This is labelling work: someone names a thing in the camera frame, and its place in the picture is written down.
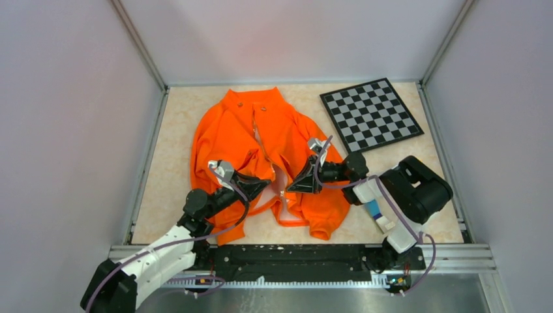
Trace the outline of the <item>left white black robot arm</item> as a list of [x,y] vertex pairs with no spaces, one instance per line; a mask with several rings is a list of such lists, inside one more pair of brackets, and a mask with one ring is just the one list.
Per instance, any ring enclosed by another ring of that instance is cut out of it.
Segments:
[[[81,299],[86,312],[135,312],[154,291],[185,269],[202,269],[209,252],[198,241],[223,235],[238,227],[247,217],[250,204],[271,184],[268,179],[237,171],[219,175],[221,187],[212,193],[191,190],[183,215],[154,243],[119,261],[100,263]],[[231,205],[244,207],[238,220],[215,231],[210,218]]]

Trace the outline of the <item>orange zip-up jacket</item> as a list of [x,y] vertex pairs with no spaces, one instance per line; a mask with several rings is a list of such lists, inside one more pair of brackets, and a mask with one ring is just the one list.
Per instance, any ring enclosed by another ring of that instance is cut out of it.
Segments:
[[190,156],[191,187],[214,192],[219,183],[209,163],[225,160],[239,173],[271,181],[250,204],[248,216],[269,210],[281,226],[306,226],[312,237],[328,240],[350,209],[341,191],[288,191],[312,155],[308,147],[311,138],[325,140],[326,135],[286,102],[277,88],[230,90],[196,128]]

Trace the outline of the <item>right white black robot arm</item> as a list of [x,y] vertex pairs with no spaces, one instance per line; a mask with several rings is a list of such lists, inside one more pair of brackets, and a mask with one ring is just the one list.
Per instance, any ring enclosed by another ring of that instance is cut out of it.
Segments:
[[349,204],[365,206],[386,235],[382,259],[392,269],[408,261],[408,251],[423,240],[423,225],[453,197],[450,185],[415,156],[407,156],[380,175],[370,175],[359,152],[341,163],[310,156],[288,191],[318,194],[331,187]]

